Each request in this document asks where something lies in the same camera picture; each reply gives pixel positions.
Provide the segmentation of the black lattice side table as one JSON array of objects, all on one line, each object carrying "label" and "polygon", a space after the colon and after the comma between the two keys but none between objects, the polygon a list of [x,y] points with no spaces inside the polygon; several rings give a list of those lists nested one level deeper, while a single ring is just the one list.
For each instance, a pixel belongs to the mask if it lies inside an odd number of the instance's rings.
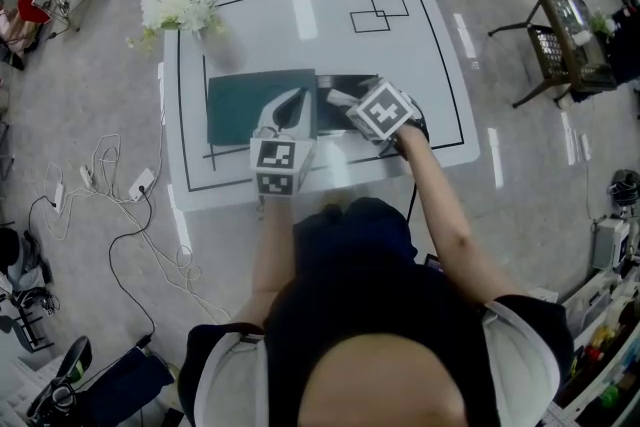
[{"label": "black lattice side table", "polygon": [[552,87],[565,91],[558,103],[571,92],[601,93],[617,88],[603,44],[596,38],[583,46],[574,43],[576,34],[591,14],[582,0],[536,0],[525,21],[505,25],[488,32],[524,29],[533,46],[543,80],[531,92],[512,104],[518,108]]}]

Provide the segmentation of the white shelf unit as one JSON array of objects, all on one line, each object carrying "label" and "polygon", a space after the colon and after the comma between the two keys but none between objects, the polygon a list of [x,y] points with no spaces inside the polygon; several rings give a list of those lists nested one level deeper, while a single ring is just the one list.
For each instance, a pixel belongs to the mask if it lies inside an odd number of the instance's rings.
[{"label": "white shelf unit", "polygon": [[574,355],[555,404],[579,427],[622,427],[640,405],[640,262],[598,272],[564,307]]}]

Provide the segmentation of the person's dark trousers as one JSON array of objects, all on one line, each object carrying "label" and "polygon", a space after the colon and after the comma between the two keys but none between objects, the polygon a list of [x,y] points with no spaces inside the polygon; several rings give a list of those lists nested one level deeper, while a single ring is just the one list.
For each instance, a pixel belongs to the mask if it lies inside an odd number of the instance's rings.
[{"label": "person's dark trousers", "polygon": [[406,218],[371,197],[329,204],[293,228],[298,275],[356,267],[412,265],[417,249]]}]

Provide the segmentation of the person's right forearm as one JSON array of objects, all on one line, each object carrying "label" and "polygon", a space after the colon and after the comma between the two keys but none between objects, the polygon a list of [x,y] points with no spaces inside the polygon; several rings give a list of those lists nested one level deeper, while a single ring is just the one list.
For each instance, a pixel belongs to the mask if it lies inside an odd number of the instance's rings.
[{"label": "person's right forearm", "polygon": [[458,196],[425,135],[416,127],[398,130],[417,187],[426,225],[446,277],[468,300],[488,304],[507,295],[525,296],[476,242]]}]

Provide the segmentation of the person's left forearm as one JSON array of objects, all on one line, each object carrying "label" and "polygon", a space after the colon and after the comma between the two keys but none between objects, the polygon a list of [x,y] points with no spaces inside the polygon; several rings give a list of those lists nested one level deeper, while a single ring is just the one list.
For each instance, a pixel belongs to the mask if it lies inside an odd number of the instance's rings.
[{"label": "person's left forearm", "polygon": [[253,267],[251,294],[231,319],[262,327],[280,292],[295,278],[293,209],[288,198],[268,197]]}]

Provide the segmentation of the white vase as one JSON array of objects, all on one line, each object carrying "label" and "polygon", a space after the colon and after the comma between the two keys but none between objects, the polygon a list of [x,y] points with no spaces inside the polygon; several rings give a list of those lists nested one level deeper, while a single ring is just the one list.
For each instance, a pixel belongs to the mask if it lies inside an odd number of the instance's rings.
[{"label": "white vase", "polygon": [[194,33],[202,54],[220,72],[239,72],[246,63],[246,49],[231,26],[203,28]]}]

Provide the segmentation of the person's black and white top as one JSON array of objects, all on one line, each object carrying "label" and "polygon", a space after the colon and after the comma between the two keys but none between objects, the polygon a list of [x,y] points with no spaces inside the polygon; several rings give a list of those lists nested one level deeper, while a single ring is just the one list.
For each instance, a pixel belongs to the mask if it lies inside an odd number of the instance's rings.
[{"label": "person's black and white top", "polygon": [[262,325],[200,325],[188,336],[179,396],[191,427],[207,360],[216,347],[264,346],[268,427],[295,427],[303,390],[319,360],[360,335],[396,335],[431,350],[465,404],[469,427],[536,427],[573,361],[560,305],[506,295],[468,303],[429,267],[344,267],[300,274]]}]

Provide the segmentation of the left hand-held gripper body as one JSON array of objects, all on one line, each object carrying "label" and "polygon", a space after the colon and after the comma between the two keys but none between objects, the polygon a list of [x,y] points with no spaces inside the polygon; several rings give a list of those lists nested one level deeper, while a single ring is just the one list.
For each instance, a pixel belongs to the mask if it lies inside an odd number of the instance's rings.
[{"label": "left hand-held gripper body", "polygon": [[250,169],[257,194],[261,197],[297,195],[311,169],[315,150],[315,140],[253,137]]}]

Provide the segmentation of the white flower bouquet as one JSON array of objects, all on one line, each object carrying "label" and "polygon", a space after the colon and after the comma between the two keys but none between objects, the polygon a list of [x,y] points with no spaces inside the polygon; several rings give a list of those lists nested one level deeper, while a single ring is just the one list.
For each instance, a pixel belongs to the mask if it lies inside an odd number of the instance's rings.
[{"label": "white flower bouquet", "polygon": [[223,31],[218,13],[218,0],[141,0],[142,32],[139,37],[127,38],[130,49],[150,53],[161,32],[186,31],[204,38]]}]

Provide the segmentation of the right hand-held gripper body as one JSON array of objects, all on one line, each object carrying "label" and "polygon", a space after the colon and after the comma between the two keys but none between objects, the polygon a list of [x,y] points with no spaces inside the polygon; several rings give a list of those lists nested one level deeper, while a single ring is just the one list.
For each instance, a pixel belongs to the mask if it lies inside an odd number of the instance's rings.
[{"label": "right hand-held gripper body", "polygon": [[417,128],[429,139],[419,105],[409,94],[386,80],[373,83],[369,91],[346,111],[346,116],[366,140],[382,148],[381,155],[391,149],[404,155],[397,135],[404,125]]}]

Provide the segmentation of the dark teal sliding drawer box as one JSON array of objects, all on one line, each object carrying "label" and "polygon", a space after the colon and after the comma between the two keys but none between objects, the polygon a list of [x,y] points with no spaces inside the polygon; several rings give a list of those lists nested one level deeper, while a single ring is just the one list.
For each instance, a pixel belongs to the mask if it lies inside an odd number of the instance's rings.
[{"label": "dark teal sliding drawer box", "polygon": [[263,108],[281,94],[304,88],[311,93],[311,135],[351,130],[344,110],[327,101],[335,89],[356,98],[367,88],[369,75],[318,75],[313,69],[278,70],[214,77],[208,85],[208,143],[213,146],[247,144]]}]

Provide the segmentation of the grey computer case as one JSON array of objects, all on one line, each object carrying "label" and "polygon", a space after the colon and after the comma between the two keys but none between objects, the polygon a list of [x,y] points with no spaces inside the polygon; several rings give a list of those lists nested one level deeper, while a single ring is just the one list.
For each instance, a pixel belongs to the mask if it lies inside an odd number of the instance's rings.
[{"label": "grey computer case", "polygon": [[610,270],[618,267],[628,248],[630,224],[623,219],[606,218],[596,225],[592,267]]}]

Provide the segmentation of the white table with black lines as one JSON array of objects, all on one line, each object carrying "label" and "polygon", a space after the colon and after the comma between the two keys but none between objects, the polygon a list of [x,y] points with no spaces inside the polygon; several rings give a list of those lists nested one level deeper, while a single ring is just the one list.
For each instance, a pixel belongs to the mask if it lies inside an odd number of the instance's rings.
[{"label": "white table with black lines", "polygon": [[436,0],[219,0],[218,12],[235,36],[232,64],[209,61],[188,33],[169,31],[164,40],[166,146],[179,209],[256,197],[248,148],[208,141],[209,82],[233,73],[381,76],[419,105],[442,166],[479,157],[467,89]]}]

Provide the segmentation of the small white potted plant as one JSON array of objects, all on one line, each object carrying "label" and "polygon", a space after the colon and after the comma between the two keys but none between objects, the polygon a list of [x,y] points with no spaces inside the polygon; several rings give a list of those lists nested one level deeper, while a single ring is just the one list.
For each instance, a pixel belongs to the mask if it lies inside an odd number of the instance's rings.
[{"label": "small white potted plant", "polygon": [[615,36],[616,22],[602,11],[597,10],[587,17],[583,27],[572,36],[578,46],[583,46],[596,38],[602,43],[608,43]]}]

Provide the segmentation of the small white cylinder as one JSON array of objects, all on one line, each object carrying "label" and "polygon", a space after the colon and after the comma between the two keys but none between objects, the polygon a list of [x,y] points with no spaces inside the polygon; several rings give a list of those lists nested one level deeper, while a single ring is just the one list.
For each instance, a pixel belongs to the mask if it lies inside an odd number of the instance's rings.
[{"label": "small white cylinder", "polygon": [[359,99],[337,89],[330,89],[326,102],[338,108],[350,109],[359,103]]}]

